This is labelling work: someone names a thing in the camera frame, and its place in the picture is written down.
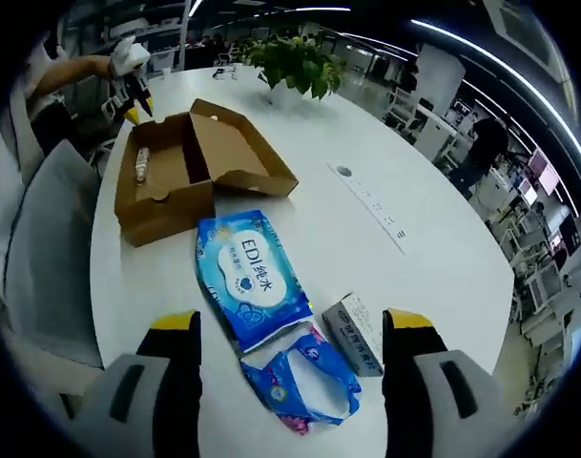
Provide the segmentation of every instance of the potted plant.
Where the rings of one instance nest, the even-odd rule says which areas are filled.
[[[262,69],[259,79],[271,88],[269,99],[275,105],[288,106],[309,90],[312,98],[322,100],[341,86],[341,60],[300,37],[255,42],[244,58],[246,64]]]

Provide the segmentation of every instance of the bottle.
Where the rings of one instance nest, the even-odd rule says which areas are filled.
[[[137,151],[137,159],[135,160],[135,177],[137,178],[138,184],[143,183],[146,179],[149,159],[150,150],[148,148],[143,147]]]

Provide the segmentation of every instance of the open cardboard box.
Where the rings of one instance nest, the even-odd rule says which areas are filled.
[[[148,174],[137,184],[135,160],[144,146],[151,155]],[[123,237],[140,246],[214,217],[216,186],[287,196],[297,184],[245,116],[197,99],[189,113],[133,128],[120,165],[114,212]]]

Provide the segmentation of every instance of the green leaves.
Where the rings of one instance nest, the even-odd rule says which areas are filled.
[[[265,67],[262,72],[264,73],[264,77],[267,78],[267,83],[271,89],[275,88],[276,84],[281,81],[280,69],[275,67]]]
[[[298,74],[295,77],[295,80],[297,82],[296,87],[301,94],[305,94],[307,91],[309,91],[309,87],[311,86],[311,80],[307,76],[305,76],[304,74]]]
[[[313,98],[336,92],[341,86],[342,63],[301,39],[264,40],[246,44],[243,56],[248,65],[261,68],[259,79],[273,89],[285,79],[288,88],[301,94],[311,89]]]
[[[316,79],[311,86],[311,97],[316,98],[318,97],[320,100],[326,95],[328,92],[328,84],[323,79]]]

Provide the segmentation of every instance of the human arm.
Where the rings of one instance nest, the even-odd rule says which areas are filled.
[[[31,98],[52,94],[89,76],[111,79],[110,57],[104,55],[84,55],[74,59],[51,64],[42,75]]]

